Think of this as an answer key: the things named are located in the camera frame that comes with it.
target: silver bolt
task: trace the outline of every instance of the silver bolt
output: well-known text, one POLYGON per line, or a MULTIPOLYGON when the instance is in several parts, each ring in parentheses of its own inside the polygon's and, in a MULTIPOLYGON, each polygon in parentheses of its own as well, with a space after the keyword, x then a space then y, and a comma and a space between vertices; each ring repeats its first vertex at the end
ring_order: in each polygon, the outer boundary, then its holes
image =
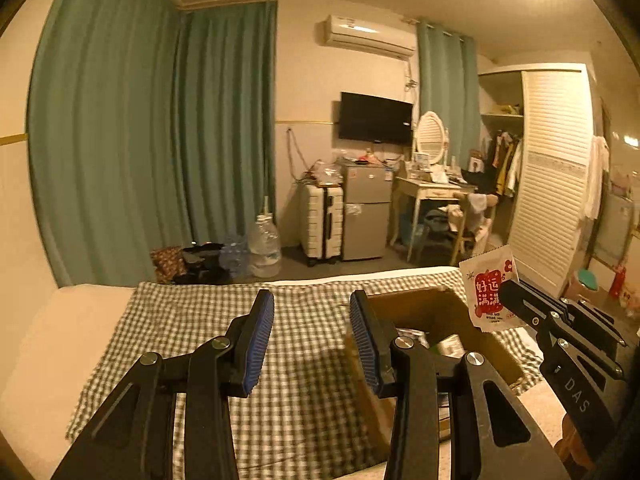
POLYGON ((484 363, 484 356, 479 354, 478 352, 469 352, 466 355, 466 360, 469 361, 473 366, 480 366, 484 363))
POLYGON ((398 348, 411 348, 414 345, 414 340, 405 335, 396 337, 396 346, 398 348))
POLYGON ((151 366, 158 362, 158 354, 155 352, 146 352, 140 356, 140 364, 143 366, 151 366))
POLYGON ((211 346, 213 346, 213 348, 215 348, 216 350, 224 350, 225 348, 228 348, 230 344, 231 341, 229 341, 229 338, 223 335, 219 335, 218 337, 213 338, 213 341, 211 341, 211 346))

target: white suitcase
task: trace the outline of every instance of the white suitcase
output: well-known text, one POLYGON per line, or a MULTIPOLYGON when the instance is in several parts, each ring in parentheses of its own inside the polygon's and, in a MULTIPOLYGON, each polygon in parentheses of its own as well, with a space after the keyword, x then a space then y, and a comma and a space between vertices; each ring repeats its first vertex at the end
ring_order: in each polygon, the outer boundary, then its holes
POLYGON ((311 267, 319 260, 335 263, 342 247, 342 188, 303 186, 300 241, 311 267))

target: red item on refrigerator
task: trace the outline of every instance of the red item on refrigerator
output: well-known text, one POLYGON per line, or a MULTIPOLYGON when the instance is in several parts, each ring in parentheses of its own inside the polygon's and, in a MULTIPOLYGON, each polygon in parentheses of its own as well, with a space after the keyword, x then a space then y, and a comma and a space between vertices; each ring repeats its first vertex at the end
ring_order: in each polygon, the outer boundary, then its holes
POLYGON ((616 275, 613 278, 613 282, 611 283, 611 288, 609 289, 609 295, 617 298, 620 296, 620 291, 622 290, 622 286, 625 284, 626 278, 626 267, 623 264, 619 264, 616 267, 616 275))

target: gray mini fridge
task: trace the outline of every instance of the gray mini fridge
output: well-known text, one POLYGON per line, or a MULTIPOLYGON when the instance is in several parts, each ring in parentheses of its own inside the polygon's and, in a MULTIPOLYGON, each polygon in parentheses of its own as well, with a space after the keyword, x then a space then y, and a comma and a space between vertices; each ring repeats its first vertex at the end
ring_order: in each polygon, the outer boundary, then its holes
POLYGON ((342 259, 380 258, 385 254, 393 173, 384 166, 346 162, 342 175, 342 259))

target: ribbed rubber pad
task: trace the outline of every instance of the ribbed rubber pad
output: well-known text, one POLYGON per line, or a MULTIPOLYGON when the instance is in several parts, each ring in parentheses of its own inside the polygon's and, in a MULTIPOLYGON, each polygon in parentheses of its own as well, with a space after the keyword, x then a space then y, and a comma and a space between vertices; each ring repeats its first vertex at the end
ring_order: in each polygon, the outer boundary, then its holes
POLYGON ((269 336, 271 335, 271 327, 273 325, 274 303, 273 294, 269 293, 260 308, 260 314, 255 324, 254 335, 249 343, 249 349, 246 353, 246 367, 244 368, 244 381, 242 386, 247 394, 258 384, 264 355, 267 351, 269 336))
POLYGON ((374 349, 367 325, 365 324, 360 303, 356 299, 355 294, 351 295, 349 318, 351 321, 351 329, 353 330, 353 338, 358 346, 358 355, 360 356, 360 363, 364 371, 364 378, 369 387, 377 395, 381 389, 378 356, 374 349))

